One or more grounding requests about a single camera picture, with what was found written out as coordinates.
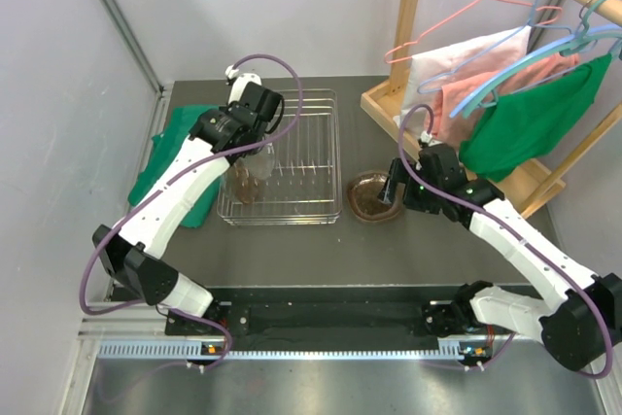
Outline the clear glass plate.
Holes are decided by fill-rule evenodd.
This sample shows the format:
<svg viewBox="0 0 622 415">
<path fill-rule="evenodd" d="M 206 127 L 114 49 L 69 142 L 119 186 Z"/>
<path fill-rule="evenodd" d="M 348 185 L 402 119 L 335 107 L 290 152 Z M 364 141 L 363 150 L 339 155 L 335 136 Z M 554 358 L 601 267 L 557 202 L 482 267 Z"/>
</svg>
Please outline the clear glass plate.
<svg viewBox="0 0 622 415">
<path fill-rule="evenodd" d="M 244 166 L 249 174 L 258 180 L 265 181 L 276 165 L 276 154 L 272 143 L 262 146 L 258 151 L 244 158 Z"/>
</svg>

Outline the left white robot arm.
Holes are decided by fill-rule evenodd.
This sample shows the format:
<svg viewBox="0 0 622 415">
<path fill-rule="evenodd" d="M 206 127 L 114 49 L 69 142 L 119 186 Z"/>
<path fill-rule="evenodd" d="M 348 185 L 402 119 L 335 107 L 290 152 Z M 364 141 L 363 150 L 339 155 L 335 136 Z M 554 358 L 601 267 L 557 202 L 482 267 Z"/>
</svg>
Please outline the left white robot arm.
<svg viewBox="0 0 622 415">
<path fill-rule="evenodd" d="M 234 84 L 226 105 L 202 113 L 180 150 L 139 203 L 137 213 L 93 234 L 105 271 L 149 305 L 187 314 L 199 333 L 214 331 L 219 308 L 204 287 L 162 261 L 169 240 L 196 201 L 240 157 L 279 125 L 283 96 L 246 74 Z"/>
</svg>

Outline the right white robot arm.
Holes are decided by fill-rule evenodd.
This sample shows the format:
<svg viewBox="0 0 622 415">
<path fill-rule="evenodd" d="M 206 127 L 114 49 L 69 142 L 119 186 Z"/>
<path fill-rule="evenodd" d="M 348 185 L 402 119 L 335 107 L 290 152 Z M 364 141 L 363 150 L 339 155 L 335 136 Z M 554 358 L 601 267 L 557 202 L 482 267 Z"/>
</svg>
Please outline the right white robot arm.
<svg viewBox="0 0 622 415">
<path fill-rule="evenodd" d="M 405 208 L 444 215 L 495 249 L 536 290 L 530 297 L 486 281 L 459 287 L 447 305 L 427 305 L 424 315 L 438 336 L 490 325 L 543 345 L 561 366 L 581 371 L 604 358 L 600 377 L 613 365 L 621 341 L 621 279 L 600 276 L 559 250 L 533 228 L 486 179 L 469 179 L 446 144 L 427 145 L 417 162 L 391 162 L 378 198 Z"/>
</svg>

